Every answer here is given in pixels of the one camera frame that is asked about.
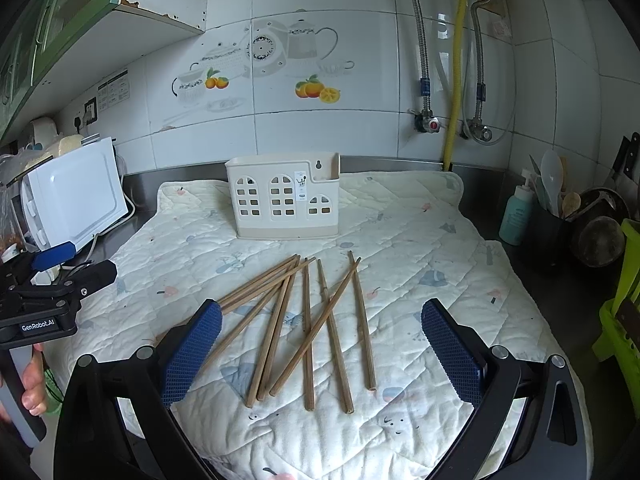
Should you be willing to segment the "person's left hand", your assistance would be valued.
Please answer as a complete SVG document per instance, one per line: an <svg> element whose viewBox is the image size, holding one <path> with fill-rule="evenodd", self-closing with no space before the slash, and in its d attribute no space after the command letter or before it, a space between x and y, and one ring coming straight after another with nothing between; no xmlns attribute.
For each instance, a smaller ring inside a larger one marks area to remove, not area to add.
<svg viewBox="0 0 640 480"><path fill-rule="evenodd" d="M25 367L22 377L25 389L22 395L22 403L32 416L40 416L47 411L42 350L43 344L34 344L32 346L32 359Z"/></svg>

